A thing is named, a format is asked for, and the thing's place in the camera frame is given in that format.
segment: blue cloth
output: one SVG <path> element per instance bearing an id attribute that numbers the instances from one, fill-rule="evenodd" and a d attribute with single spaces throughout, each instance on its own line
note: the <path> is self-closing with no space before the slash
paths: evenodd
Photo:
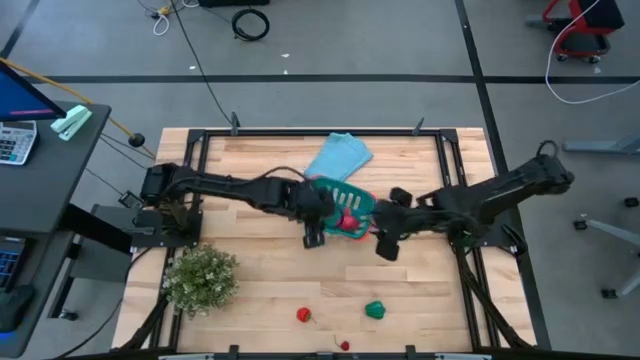
<path id="1" fill-rule="evenodd" d="M 322 175 L 344 181 L 372 157 L 373 154 L 362 140 L 351 134 L 331 133 L 304 174 L 307 177 Z"/>

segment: green leaves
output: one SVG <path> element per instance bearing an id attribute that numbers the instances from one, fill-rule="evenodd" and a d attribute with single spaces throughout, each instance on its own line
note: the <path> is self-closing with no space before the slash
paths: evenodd
<path id="1" fill-rule="evenodd" d="M 237 266 L 234 255 L 209 245 L 187 249 L 167 269 L 162 288 L 189 319 L 196 314 L 208 315 L 212 307 L 224 307 L 237 293 L 233 273 Z"/>

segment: wooden tabletop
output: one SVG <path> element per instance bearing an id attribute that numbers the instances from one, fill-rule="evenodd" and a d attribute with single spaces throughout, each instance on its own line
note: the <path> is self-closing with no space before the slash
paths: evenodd
<path id="1" fill-rule="evenodd" d="M 469 184 L 492 177 L 483 130 L 457 131 Z M 164 129 L 157 162 L 181 164 L 187 133 L 185 128 Z M 433 138 L 361 139 L 374 156 L 349 183 L 378 198 L 386 198 L 394 186 L 414 196 L 442 186 Z M 206 171 L 251 178 L 278 165 L 303 170 L 324 141 L 320 136 L 213 138 Z M 375 254 L 375 239 L 328 236 L 326 246 L 305 250 L 301 224 L 221 198 L 205 196 L 202 209 L 201 244 L 237 256 L 240 290 L 224 310 L 193 320 L 183 317 L 178 351 L 227 352 L 231 344 L 240 345 L 241 352 L 339 351 L 334 336 L 349 341 L 352 352 L 403 352 L 409 344 L 418 352 L 471 350 L 456 261 L 442 235 L 413 236 L 400 244 L 398 261 L 388 262 Z M 498 249 L 482 252 L 494 302 L 520 336 L 535 343 L 515 259 Z M 127 341 L 155 305 L 164 256 L 164 249 L 153 249 L 131 270 L 113 346 Z M 364 306 L 374 300 L 387 309 L 382 320 L 364 315 Z M 296 319 L 303 306 L 311 309 L 315 322 Z M 161 344 L 166 344 L 169 323 L 164 322 Z"/>

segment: monitor screen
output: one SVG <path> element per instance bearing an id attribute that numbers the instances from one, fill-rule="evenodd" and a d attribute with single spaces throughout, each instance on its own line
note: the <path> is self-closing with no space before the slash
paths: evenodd
<path id="1" fill-rule="evenodd" d="M 0 120 L 43 120 L 64 116 L 64 111 L 51 100 L 0 63 Z"/>

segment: metal bracket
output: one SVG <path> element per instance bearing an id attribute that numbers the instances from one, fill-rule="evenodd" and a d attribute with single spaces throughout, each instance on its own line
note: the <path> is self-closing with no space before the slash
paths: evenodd
<path id="1" fill-rule="evenodd" d="M 238 136 L 238 128 L 240 127 L 240 120 L 235 111 L 231 112 L 231 136 Z"/>
<path id="2" fill-rule="evenodd" d="M 158 360 L 213 360 L 213 353 L 211 354 L 188 354 L 188 355 L 168 355 L 158 356 Z"/>
<path id="3" fill-rule="evenodd" d="M 407 345 L 406 348 L 407 360 L 416 360 L 416 346 Z"/>
<path id="4" fill-rule="evenodd" d="M 491 360 L 491 355 L 482 354 L 451 354 L 451 353 L 436 353 L 436 359 L 440 360 Z"/>
<path id="5" fill-rule="evenodd" d="M 452 144 L 458 143 L 458 132 L 456 129 L 441 129 L 440 135 L 444 136 Z"/>
<path id="6" fill-rule="evenodd" d="M 204 136 L 204 129 L 190 129 L 189 134 L 187 135 L 187 145 L 193 144 L 196 141 L 202 139 Z"/>
<path id="7" fill-rule="evenodd" d="M 424 116 L 422 117 L 422 119 L 420 119 L 420 121 L 418 121 L 418 125 L 416 125 L 416 127 L 413 128 L 413 130 L 411 131 L 411 135 L 413 136 L 420 135 L 420 128 L 422 127 L 422 124 L 424 124 Z"/>

